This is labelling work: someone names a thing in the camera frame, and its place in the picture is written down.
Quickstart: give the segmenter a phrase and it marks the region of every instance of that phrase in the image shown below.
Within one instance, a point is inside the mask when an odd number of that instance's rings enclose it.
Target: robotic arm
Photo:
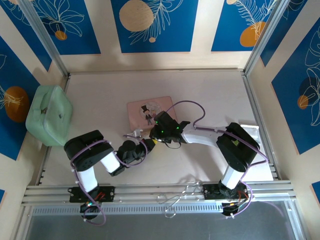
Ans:
[[[221,179],[222,187],[233,190],[257,152],[232,135],[259,150],[259,144],[238,124],[232,122],[227,127],[200,127],[193,126],[188,121],[177,123],[170,115],[162,111],[154,118],[156,125],[150,132],[150,138],[162,143],[170,144],[172,141],[184,144],[204,144],[220,149],[228,167]]]
[[[104,192],[105,188],[110,187],[98,185],[93,166],[101,162],[111,176],[116,176],[122,173],[125,168],[139,164],[132,165],[131,163],[144,159],[151,152],[155,146],[153,140],[165,144],[170,144],[173,141],[179,144],[198,143],[218,147],[227,161],[228,167],[218,184],[203,185],[205,199],[237,200],[239,194],[245,192],[246,186],[241,183],[241,179],[249,169],[260,147],[238,123],[232,122],[226,127],[200,127],[189,121],[177,123],[165,111],[160,112],[154,120],[156,125],[150,131],[150,139],[143,139],[138,145],[127,140],[117,152],[114,151],[110,142],[104,140],[98,130],[73,138],[65,144],[64,150],[71,160],[72,168],[77,172],[75,174],[78,178],[77,181],[84,192],[82,193],[76,188],[75,202],[85,202],[80,208],[81,213],[87,213],[92,202],[109,202],[110,200],[106,198],[106,196],[110,196],[110,192]],[[222,205],[224,205],[224,209],[228,210],[223,212],[226,216],[239,210],[239,206],[233,208],[230,203]]]

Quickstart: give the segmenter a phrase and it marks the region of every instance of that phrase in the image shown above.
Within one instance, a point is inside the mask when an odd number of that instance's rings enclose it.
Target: pink card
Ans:
[[[155,125],[154,117],[161,111],[167,111],[172,105],[173,103],[170,96],[129,102],[127,104],[127,109],[131,130],[152,129]],[[168,113],[177,121],[174,108]]]

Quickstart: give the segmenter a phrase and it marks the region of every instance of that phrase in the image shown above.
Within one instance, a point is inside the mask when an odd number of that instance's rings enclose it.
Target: orange dot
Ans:
[[[60,31],[60,30],[56,31],[56,32],[54,33],[54,35],[55,35],[55,37],[56,37],[57,39],[59,39],[59,40],[61,40],[61,41],[64,41],[64,40],[67,39],[67,34],[66,34],[65,32],[63,32],[63,31]]]
[[[17,0],[8,0],[8,1],[13,3],[14,5],[18,5]]]
[[[302,110],[303,109],[306,109],[308,107],[308,97],[305,96],[305,95],[301,95],[299,98],[298,98],[298,106],[299,108],[301,108]]]
[[[229,5],[235,4],[237,0],[226,0],[226,3]]]
[[[5,91],[4,105],[6,115],[16,123],[23,123],[28,115],[30,103],[28,94],[19,86],[12,86]]]
[[[255,25],[248,26],[240,36],[240,44],[244,47],[255,46],[265,25],[264,21],[260,21]]]

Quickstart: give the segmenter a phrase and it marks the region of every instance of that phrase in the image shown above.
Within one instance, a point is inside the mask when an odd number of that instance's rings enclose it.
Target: white floor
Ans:
[[[74,74],[69,81],[67,96],[73,104],[69,138],[99,130],[112,142],[115,150],[121,146],[124,134],[130,133],[127,103],[171,96],[197,101],[206,110],[202,126],[221,127],[230,122],[255,125],[247,93],[237,70],[229,71],[159,71]],[[202,115],[191,103],[175,107],[178,121],[193,121]],[[151,184],[214,181],[221,179],[227,163],[218,148],[200,144],[184,144],[169,149],[158,143],[137,167],[111,177],[103,165],[95,165],[95,175],[101,184]],[[245,181],[272,181],[268,164],[250,169]],[[53,147],[42,179],[43,185],[73,185],[70,161],[62,147]]]

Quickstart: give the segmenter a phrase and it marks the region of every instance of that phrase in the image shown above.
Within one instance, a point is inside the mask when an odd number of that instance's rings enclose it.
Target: metal hook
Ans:
[[[167,195],[166,195],[165,193],[161,193],[160,195],[158,195],[158,196],[156,197],[156,201],[157,201],[157,203],[159,203],[159,204],[165,204],[165,203],[169,202],[170,200],[178,197],[177,200],[175,200],[170,206],[168,206],[168,207],[164,210],[164,216],[165,216],[167,219],[172,219],[175,215],[177,215],[177,212],[176,212],[176,209],[174,208],[174,205],[175,205],[176,203],[178,203],[178,202],[180,201],[180,199],[182,199],[183,197],[189,195],[189,193],[187,193],[188,188],[194,187],[194,190],[193,190],[192,193],[190,194],[190,195],[194,195],[195,192],[196,192],[196,190],[200,190],[199,185],[200,185],[199,182],[197,182],[197,183],[195,183],[195,184],[193,184],[193,185],[187,185],[187,186],[185,186],[184,190],[183,190],[179,195],[175,195],[175,196],[173,196],[173,197],[171,197],[171,198],[167,198]],[[162,202],[159,201],[159,199],[160,199],[161,196],[165,197],[165,201],[162,201]],[[170,211],[170,209],[172,209],[172,211],[173,211],[173,214],[172,214],[172,215],[168,215],[168,212]]]

